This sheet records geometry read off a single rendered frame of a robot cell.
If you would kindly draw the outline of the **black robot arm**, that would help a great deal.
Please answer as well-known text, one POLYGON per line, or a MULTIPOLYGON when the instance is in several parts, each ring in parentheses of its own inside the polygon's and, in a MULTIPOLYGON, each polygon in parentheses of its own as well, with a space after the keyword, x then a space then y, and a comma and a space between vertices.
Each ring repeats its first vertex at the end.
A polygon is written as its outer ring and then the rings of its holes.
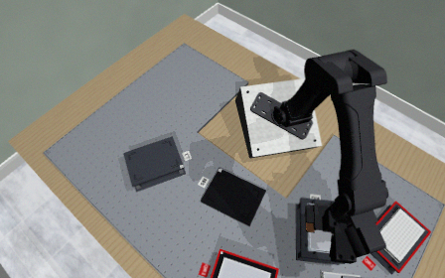
POLYGON ((341 145, 339 195, 332 214, 346 225, 336 222, 328 211, 322 216, 322 227, 334 232, 331 261, 351 264, 357 257, 386 248, 373 212, 384 207, 388 198, 376 159, 373 109, 375 87, 386 84, 387 75, 384 68, 356 50, 310 58, 304 74, 306 80, 292 98, 279 102, 260 92, 250 111, 303 140, 313 125, 313 111, 331 95, 341 145))

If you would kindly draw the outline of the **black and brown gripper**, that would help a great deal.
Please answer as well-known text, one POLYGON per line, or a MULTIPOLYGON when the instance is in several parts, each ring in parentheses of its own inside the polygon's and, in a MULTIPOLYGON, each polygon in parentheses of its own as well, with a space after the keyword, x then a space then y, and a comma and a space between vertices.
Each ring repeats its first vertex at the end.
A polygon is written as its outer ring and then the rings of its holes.
POLYGON ((332 205, 327 204, 318 204, 314 205, 306 205, 306 231, 307 232, 315 232, 315 230, 323 230, 322 227, 322 216, 326 214, 328 211, 331 212, 333 219, 337 221, 332 214, 332 205))

